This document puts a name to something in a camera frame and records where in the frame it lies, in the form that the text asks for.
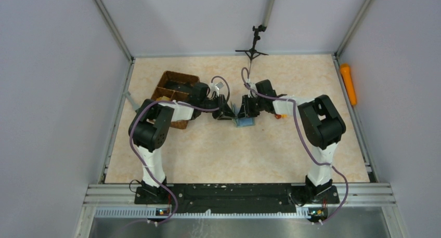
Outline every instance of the table top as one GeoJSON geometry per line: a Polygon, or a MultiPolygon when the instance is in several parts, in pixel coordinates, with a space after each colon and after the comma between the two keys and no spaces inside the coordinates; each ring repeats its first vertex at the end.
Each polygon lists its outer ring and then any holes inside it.
{"type": "MultiPolygon", "coordinates": [[[[231,88],[230,101],[240,105],[242,95],[248,93],[240,71],[248,66],[246,56],[136,59],[129,91],[141,105],[151,97],[164,71],[193,74],[207,84],[220,75],[231,88]]],[[[269,79],[277,94],[303,98],[328,95],[346,124],[333,164],[349,182],[369,182],[331,55],[260,56],[251,70],[252,82],[269,79]]],[[[134,117],[126,100],[106,183],[142,178],[141,162],[128,142],[127,130],[134,117]]],[[[238,128],[232,121],[217,121],[211,114],[202,113],[184,130],[170,128],[162,148],[162,163],[169,183],[304,182],[312,165],[292,117],[276,119],[266,112],[261,112],[255,126],[250,127],[238,128]]],[[[335,173],[333,180],[343,182],[335,173]]]]}

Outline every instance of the floor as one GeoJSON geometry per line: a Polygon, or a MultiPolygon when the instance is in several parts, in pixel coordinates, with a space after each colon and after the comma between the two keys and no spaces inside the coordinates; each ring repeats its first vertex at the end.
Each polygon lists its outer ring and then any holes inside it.
{"type": "MultiPolygon", "coordinates": [[[[231,101],[240,105],[247,94],[240,71],[246,56],[136,59],[129,91],[141,104],[150,98],[164,71],[197,75],[209,83],[223,76],[231,101]]],[[[331,55],[261,56],[253,61],[253,82],[269,79],[277,94],[315,98],[328,95],[341,114],[346,133],[334,156],[334,165],[349,182],[369,182],[331,55]]],[[[141,163],[128,143],[128,126],[135,112],[126,100],[106,175],[106,183],[128,183],[142,178],[141,163]]],[[[232,121],[216,121],[204,114],[185,130],[171,128],[162,149],[169,183],[304,182],[312,162],[303,149],[292,118],[276,119],[262,112],[255,126],[237,128],[232,121]]],[[[333,174],[334,182],[343,182],[333,174]]]]}

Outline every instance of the gray wall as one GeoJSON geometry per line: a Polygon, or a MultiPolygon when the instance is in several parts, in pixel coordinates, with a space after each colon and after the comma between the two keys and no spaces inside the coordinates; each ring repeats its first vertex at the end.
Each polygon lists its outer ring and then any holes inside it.
{"type": "Polygon", "coordinates": [[[92,0],[0,0],[0,236],[71,237],[128,62],[92,0]]]}
{"type": "Polygon", "coordinates": [[[412,237],[439,237],[441,0],[375,0],[342,57],[380,179],[412,237]]]}
{"type": "MultiPolygon", "coordinates": [[[[266,0],[103,0],[134,56],[249,49],[266,0]]],[[[258,50],[334,52],[364,0],[276,0],[258,50]]]]}

